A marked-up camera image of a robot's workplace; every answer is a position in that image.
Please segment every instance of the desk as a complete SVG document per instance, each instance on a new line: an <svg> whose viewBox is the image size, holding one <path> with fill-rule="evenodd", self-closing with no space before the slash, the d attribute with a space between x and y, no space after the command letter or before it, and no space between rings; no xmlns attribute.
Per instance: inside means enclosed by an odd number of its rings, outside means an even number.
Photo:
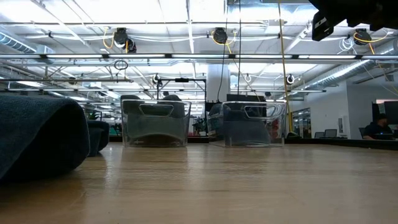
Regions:
<svg viewBox="0 0 398 224"><path fill-rule="evenodd" d="M9 223L397 223L398 152L111 144L66 176L0 186Z"/></svg>

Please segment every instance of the overhead duct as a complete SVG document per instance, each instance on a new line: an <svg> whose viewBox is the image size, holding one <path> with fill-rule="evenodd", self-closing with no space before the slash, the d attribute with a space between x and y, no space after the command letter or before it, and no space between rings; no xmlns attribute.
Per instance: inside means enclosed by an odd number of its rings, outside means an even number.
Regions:
<svg viewBox="0 0 398 224"><path fill-rule="evenodd" d="M382 46L378 47L375 52L377 55L397 55L398 48L394 47L394 40L390 41ZM305 86L300 86L297 89L311 89L315 88L319 85L328 86L335 85L340 81L351 78L357 74L366 72L366 70L370 70L374 68L377 63L374 60L359 60L358 62L352 63L350 65L340 65L323 75L319 76L317 80L312 80L305 84Z"/></svg>
<svg viewBox="0 0 398 224"><path fill-rule="evenodd" d="M20 37L8 32L1 26L0 44L6 45L24 54L55 54L55 51L50 47L40 44L33 44L26 40L22 40ZM52 63L52 61L46 60L45 63Z"/></svg>
<svg viewBox="0 0 398 224"><path fill-rule="evenodd" d="M0 44L4 44L24 54L34 54L37 51L36 46L24 43L24 41L20 40L15 35L10 34L2 27L0 27Z"/></svg>

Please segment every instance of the office chair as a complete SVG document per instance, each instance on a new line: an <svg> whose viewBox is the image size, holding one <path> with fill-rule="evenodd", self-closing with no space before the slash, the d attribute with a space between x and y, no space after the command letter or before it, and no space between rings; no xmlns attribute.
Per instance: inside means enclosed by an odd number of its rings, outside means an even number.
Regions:
<svg viewBox="0 0 398 224"><path fill-rule="evenodd" d="M337 129L326 129L325 138L335 138L337 137Z"/></svg>
<svg viewBox="0 0 398 224"><path fill-rule="evenodd" d="M325 137L325 133L319 132L319 133L315 133L315 137L314 138L323 138L323 137Z"/></svg>
<svg viewBox="0 0 398 224"><path fill-rule="evenodd" d="M361 136L363 139L363 134L365 133L365 128L359 128L359 132L361 133Z"/></svg>

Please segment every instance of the fluorescent light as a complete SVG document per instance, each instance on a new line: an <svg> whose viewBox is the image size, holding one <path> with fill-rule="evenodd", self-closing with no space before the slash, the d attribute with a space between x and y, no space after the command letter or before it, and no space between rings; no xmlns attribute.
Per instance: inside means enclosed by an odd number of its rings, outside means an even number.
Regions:
<svg viewBox="0 0 398 224"><path fill-rule="evenodd" d="M324 90L292 90L296 93L323 93Z"/></svg>
<svg viewBox="0 0 398 224"><path fill-rule="evenodd" d="M75 91L72 89L43 89L43 91Z"/></svg>
<svg viewBox="0 0 398 224"><path fill-rule="evenodd" d="M299 59L354 59L356 55L299 55Z"/></svg>
<svg viewBox="0 0 398 224"><path fill-rule="evenodd" d="M45 86L45 85L40 84L40 83L37 83L37 82L25 82L25 81L20 81L20 82L17 82L17 83L23 84L23 85L32 86L32 87L43 87L43 86Z"/></svg>
<svg viewBox="0 0 398 224"><path fill-rule="evenodd" d="M282 59L283 55L237 55L236 58L264 58L264 59ZM285 58L292 58L291 55L285 55Z"/></svg>
<svg viewBox="0 0 398 224"><path fill-rule="evenodd" d="M57 55L57 54L48 54L48 58L102 58L102 55L98 54L92 54L92 55L79 55L79 54L73 54L73 55Z"/></svg>
<svg viewBox="0 0 398 224"><path fill-rule="evenodd" d="M109 54L108 50L106 49L100 49L100 51L106 52L107 54Z"/></svg>
<svg viewBox="0 0 398 224"><path fill-rule="evenodd" d="M88 101L89 99L84 98L84 97L78 97L78 96L69 96L69 98L77 100L77 101Z"/></svg>
<svg viewBox="0 0 398 224"><path fill-rule="evenodd" d="M110 58L164 58L164 54L110 54Z"/></svg>
<svg viewBox="0 0 398 224"><path fill-rule="evenodd" d="M0 58L40 58L40 55L29 55L29 54L3 54Z"/></svg>
<svg viewBox="0 0 398 224"><path fill-rule="evenodd" d="M40 91L39 89L7 89L8 91Z"/></svg>
<svg viewBox="0 0 398 224"><path fill-rule="evenodd" d="M362 59L398 59L398 55L364 55Z"/></svg>
<svg viewBox="0 0 398 224"><path fill-rule="evenodd" d="M221 54L173 54L173 58L227 58L228 55Z"/></svg>

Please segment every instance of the plastic bin handle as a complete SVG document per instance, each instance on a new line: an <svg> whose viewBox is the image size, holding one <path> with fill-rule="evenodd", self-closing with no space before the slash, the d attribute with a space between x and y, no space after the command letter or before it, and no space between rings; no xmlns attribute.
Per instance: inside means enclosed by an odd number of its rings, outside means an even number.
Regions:
<svg viewBox="0 0 398 224"><path fill-rule="evenodd" d="M161 107L163 107L163 108L170 108L170 112L169 112L167 115L145 114L145 112L142 110L142 107L143 107L143 106L152 106L152 107L154 107L154 108L156 108L156 107L158 107L158 108L161 108ZM140 104L140 105L139 105L139 110L141 111L141 113L142 113L144 116L164 117L164 118L167 118L167 117L169 117L169 116L173 113L174 106L173 106L173 105L159 105L159 104L143 103L143 104Z"/></svg>
<svg viewBox="0 0 398 224"><path fill-rule="evenodd" d="M246 110L246 108L259 108L259 109L260 108L265 108L265 109L273 108L274 110L270 116L253 117L253 116L248 115L248 111ZM283 112L283 110L278 110L278 108L276 106L245 106L243 110L249 119L261 119L261 120L275 120L276 118L281 116L282 112Z"/></svg>

